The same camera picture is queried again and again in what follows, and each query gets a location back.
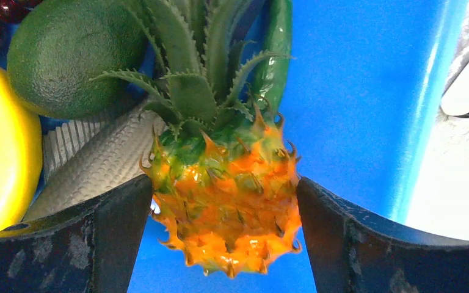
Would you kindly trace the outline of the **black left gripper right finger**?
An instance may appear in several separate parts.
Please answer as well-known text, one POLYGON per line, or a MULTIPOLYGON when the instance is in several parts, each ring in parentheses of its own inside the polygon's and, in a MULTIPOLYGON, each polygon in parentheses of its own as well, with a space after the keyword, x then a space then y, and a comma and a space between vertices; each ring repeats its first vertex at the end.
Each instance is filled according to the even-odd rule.
POLYGON ((305 177, 297 200, 318 292, 469 292, 469 241, 396 223, 305 177))

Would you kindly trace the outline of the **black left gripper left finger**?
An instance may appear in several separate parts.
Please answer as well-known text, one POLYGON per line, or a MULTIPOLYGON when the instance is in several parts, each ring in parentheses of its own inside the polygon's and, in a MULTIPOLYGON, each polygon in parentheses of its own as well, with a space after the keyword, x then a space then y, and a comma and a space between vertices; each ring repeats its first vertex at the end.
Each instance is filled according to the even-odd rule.
POLYGON ((0 292, 126 292, 151 205, 140 175, 0 231, 0 292))

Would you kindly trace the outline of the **orange toy pineapple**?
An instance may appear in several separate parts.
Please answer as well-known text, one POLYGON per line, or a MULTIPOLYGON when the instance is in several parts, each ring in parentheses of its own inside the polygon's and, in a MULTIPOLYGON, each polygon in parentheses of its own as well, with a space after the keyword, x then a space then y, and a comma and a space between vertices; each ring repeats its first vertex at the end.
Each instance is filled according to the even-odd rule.
POLYGON ((278 54, 244 60, 236 28, 250 1, 142 1, 124 3, 150 41, 159 78, 136 70, 110 70, 148 93, 146 110, 167 129, 153 137, 151 179, 168 239, 187 266, 204 274, 267 273, 280 256, 299 252, 301 226, 296 187, 299 157, 284 142, 284 119, 258 105, 255 68, 278 54))

